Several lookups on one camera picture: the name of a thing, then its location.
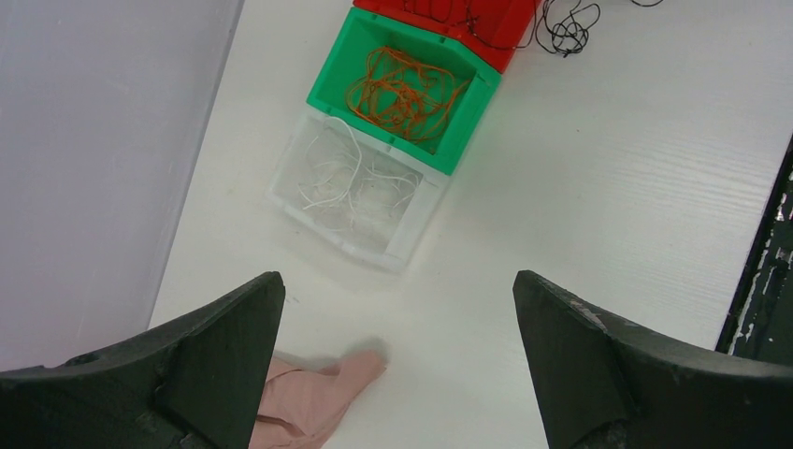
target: white table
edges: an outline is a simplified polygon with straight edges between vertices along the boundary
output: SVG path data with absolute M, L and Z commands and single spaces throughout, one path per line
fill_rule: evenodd
M 516 55 L 397 276 L 264 201 L 349 0 L 249 0 L 151 325 L 280 271 L 279 354 L 390 362 L 329 449 L 544 447 L 521 269 L 713 347 L 793 128 L 793 2 L 601 5 L 584 53 Z

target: white wall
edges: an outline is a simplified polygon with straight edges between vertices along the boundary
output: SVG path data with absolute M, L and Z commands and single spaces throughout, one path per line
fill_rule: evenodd
M 146 329 L 241 4 L 0 1 L 0 369 Z

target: storage bin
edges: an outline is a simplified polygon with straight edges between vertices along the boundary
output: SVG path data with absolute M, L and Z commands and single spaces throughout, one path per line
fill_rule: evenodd
M 504 73 L 539 3 L 532 0 L 354 0 L 356 7 L 459 40 Z M 466 15 L 475 18 L 470 32 Z
M 402 270 L 449 177 L 338 117 L 307 109 L 269 198 L 345 253 Z
M 459 85 L 469 84 L 456 98 L 448 126 L 437 137 L 408 141 L 364 120 L 349 108 L 347 92 L 367 73 L 367 58 L 387 46 L 451 72 Z M 436 170 L 451 175 L 482 118 L 501 75 L 456 40 L 352 8 L 308 98 L 308 103 L 352 127 L 393 145 Z

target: pink cloth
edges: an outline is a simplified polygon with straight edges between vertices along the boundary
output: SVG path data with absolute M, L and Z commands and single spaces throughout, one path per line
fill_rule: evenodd
M 373 351 L 318 372 L 273 358 L 249 449 L 319 449 L 355 397 L 385 371 Z

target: orange string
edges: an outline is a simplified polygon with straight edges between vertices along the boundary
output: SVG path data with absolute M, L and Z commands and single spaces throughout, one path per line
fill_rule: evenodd
M 380 47 L 367 57 L 367 74 L 348 88 L 347 106 L 391 134 L 424 142 L 443 135 L 452 106 L 468 84 L 454 87 L 456 79 L 448 70 Z

